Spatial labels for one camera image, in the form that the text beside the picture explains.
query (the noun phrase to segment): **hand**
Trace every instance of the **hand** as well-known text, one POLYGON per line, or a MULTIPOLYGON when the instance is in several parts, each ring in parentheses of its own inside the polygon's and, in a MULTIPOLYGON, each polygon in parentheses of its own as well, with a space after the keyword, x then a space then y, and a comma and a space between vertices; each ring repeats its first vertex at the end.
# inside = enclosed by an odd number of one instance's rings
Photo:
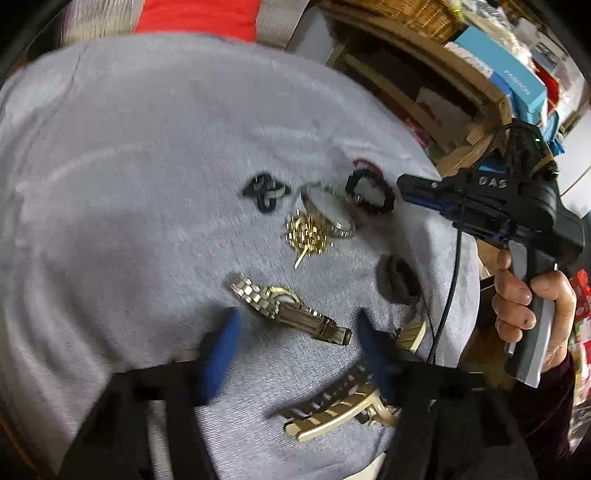
POLYGON ((511 254, 508 250, 499 252, 497 262, 500 270, 495 276, 496 295, 492 299, 492 308, 497 315, 496 331, 499 336, 509 343, 519 342, 523 336, 522 330, 534 327, 535 314, 525 307, 531 302, 532 291, 538 297, 554 300, 556 310, 542 372, 560 365, 567 355, 577 303, 568 278, 560 271, 548 272, 533 278, 530 290, 524 282, 509 272, 511 254))

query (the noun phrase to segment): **gold brooch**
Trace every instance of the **gold brooch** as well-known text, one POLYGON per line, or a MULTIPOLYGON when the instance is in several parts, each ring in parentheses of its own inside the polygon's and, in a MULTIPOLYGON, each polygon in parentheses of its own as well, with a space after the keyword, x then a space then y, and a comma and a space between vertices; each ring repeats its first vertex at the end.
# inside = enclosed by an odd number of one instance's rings
POLYGON ((299 255, 294 268, 300 265, 304 257, 323 254, 334 244, 328 240, 328 230, 323 222, 313 215, 300 213, 299 210, 296 210, 295 215, 287 222, 285 239, 299 255))

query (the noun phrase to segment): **white wall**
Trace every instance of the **white wall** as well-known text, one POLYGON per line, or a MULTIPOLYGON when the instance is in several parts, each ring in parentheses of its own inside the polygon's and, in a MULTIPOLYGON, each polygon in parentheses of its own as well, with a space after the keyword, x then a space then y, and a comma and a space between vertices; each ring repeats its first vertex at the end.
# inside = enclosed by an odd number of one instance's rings
POLYGON ((584 217, 591 211, 591 110, 564 139, 564 150, 564 154, 556 157, 562 202, 584 217))

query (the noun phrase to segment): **blue box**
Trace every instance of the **blue box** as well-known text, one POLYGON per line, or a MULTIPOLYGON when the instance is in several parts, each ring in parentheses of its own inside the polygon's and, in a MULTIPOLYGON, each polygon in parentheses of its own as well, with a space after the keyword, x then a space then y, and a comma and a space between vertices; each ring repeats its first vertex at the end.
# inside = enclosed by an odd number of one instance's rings
POLYGON ((519 118, 531 124, 541 121, 547 98, 546 85, 511 53, 476 27, 468 27, 456 43, 489 65, 515 93, 519 118))

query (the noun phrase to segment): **maroon sleeve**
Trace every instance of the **maroon sleeve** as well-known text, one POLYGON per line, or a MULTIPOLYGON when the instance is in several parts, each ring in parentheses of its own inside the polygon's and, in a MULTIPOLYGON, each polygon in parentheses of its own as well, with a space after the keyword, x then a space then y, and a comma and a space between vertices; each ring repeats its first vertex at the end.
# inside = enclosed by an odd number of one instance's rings
POLYGON ((540 480, 554 480, 570 457, 569 425, 573 409, 574 363, 570 353, 542 374, 538 388, 522 383, 507 394, 540 480))

